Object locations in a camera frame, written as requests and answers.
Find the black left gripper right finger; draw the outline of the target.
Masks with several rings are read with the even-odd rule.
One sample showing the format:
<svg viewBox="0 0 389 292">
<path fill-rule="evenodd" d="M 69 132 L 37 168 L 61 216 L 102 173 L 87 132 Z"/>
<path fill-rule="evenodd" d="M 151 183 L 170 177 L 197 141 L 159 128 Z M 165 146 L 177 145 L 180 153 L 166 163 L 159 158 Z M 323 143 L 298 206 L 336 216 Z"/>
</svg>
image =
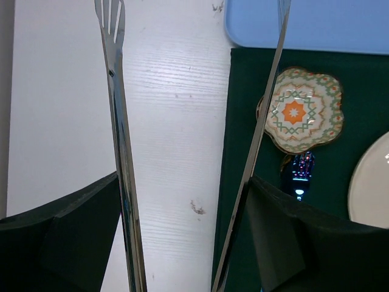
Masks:
<svg viewBox="0 0 389 292">
<path fill-rule="evenodd" d="M 253 177 L 249 214 L 264 291 L 387 291 L 388 230 L 327 214 Z"/>
</svg>

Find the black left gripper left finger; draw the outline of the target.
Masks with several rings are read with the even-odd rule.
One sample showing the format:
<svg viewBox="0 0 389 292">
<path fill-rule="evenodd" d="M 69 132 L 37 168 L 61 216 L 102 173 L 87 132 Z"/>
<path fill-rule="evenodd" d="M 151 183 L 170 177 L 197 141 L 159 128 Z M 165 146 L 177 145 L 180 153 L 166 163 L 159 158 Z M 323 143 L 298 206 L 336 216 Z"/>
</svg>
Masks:
<svg viewBox="0 0 389 292">
<path fill-rule="evenodd" d="M 100 291 L 120 216 L 112 173 L 1 220 L 1 291 Z"/>
</svg>

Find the stainless steel serving tongs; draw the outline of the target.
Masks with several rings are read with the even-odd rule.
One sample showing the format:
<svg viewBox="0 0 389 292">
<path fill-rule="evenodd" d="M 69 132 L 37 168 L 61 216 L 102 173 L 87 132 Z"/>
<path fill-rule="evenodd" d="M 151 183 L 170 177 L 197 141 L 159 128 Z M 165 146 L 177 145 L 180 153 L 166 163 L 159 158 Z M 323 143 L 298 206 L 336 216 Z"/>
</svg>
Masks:
<svg viewBox="0 0 389 292">
<path fill-rule="evenodd" d="M 125 4 L 123 1 L 95 1 L 94 5 L 100 25 L 108 80 L 109 105 L 114 139 L 115 163 L 119 177 L 129 289 L 130 291 L 146 291 L 145 262 L 123 81 L 122 48 L 125 37 Z M 229 228 L 225 237 L 212 291 L 224 291 L 225 289 L 230 265 L 230 255 L 241 224 L 248 195 L 249 180 L 255 170 L 269 105 L 277 79 L 278 65 L 286 36 L 290 6 L 290 1 L 279 2 L 282 27 L 261 102 L 260 115 L 256 122 L 235 205 L 230 217 Z"/>
</svg>

